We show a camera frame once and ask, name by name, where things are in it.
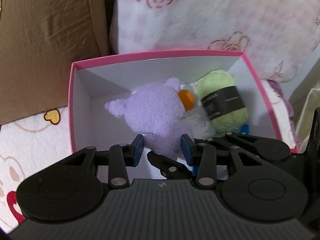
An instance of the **box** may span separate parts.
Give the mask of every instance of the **box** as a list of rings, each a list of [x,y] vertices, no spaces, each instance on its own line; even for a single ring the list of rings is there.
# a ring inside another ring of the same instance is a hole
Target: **box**
[[[243,52],[214,50],[152,51],[114,55],[74,62],[69,84],[69,123],[73,152],[87,146],[98,151],[112,145],[131,143],[136,134],[124,119],[105,110],[104,104],[128,98],[137,88],[177,77],[183,84],[198,81],[214,70],[223,69],[235,77],[236,86],[249,109],[250,134],[281,140],[271,103],[255,69]],[[145,150],[136,168],[128,167],[132,180],[164,179],[151,166]],[[107,167],[98,178],[107,182]]]

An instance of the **purple fur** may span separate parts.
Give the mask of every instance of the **purple fur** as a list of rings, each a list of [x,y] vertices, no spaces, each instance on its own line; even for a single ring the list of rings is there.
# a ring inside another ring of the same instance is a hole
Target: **purple fur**
[[[170,78],[165,84],[141,87],[127,99],[108,102],[105,108],[116,117],[124,116],[134,132],[148,134],[144,136],[147,148],[176,160],[183,158],[181,136],[193,139],[191,127],[180,121],[185,109],[179,90],[179,79]]]
[[[283,92],[282,92],[282,89],[281,89],[279,83],[274,80],[268,80],[268,83],[269,83],[270,87],[280,95],[281,99],[283,100],[283,102],[287,108],[289,117],[293,117],[293,115],[294,115],[293,108],[292,108],[290,102],[284,98],[284,95],[283,95]],[[294,128],[294,122],[291,119],[290,119],[290,127],[291,127],[291,132],[293,134],[296,145],[300,146],[301,141],[299,140],[299,138],[296,135],[296,131]]]

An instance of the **blue object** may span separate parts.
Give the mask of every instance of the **blue object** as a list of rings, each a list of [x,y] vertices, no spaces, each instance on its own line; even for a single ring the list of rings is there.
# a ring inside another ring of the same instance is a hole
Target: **blue object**
[[[249,134],[249,125],[244,124],[244,125],[242,126],[241,130],[240,130],[238,133],[241,133],[241,134]],[[193,175],[194,175],[194,176],[197,176],[197,175],[198,175],[198,170],[199,170],[199,166],[193,166],[193,167],[192,167],[192,172],[193,172]]]

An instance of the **triangular cutout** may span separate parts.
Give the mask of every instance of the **triangular cutout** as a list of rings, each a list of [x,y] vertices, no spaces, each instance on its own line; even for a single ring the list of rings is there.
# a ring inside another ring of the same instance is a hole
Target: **triangular cutout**
[[[81,153],[78,156],[67,161],[64,165],[81,166],[86,156],[87,156],[86,153]]]
[[[252,137],[247,137],[242,135],[238,135],[238,137],[242,140],[246,140],[247,142],[251,142],[251,143],[254,143],[257,140],[257,138],[252,138]]]
[[[247,156],[244,153],[239,153],[239,157],[242,161],[242,164],[244,166],[261,166],[262,164],[257,162],[256,160],[250,158],[249,156]]]

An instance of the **orange ball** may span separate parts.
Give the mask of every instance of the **orange ball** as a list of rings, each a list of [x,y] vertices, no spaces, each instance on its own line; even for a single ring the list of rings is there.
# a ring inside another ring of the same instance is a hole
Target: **orange ball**
[[[189,111],[193,108],[195,104],[195,97],[192,92],[182,89],[179,91],[178,96],[186,111]]]

